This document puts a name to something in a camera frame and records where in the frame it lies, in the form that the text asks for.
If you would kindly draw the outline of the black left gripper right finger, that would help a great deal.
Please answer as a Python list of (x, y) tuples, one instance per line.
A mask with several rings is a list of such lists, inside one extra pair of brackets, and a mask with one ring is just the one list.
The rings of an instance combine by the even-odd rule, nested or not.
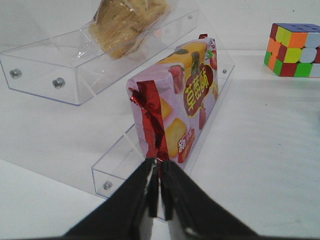
[(176, 163), (160, 165), (161, 197), (171, 237), (258, 237), (211, 199)]

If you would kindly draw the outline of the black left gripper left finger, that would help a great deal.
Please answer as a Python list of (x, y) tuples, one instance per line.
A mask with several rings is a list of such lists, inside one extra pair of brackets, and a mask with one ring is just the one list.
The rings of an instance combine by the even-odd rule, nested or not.
[(159, 200), (159, 166), (147, 158), (104, 203), (65, 237), (151, 237)]

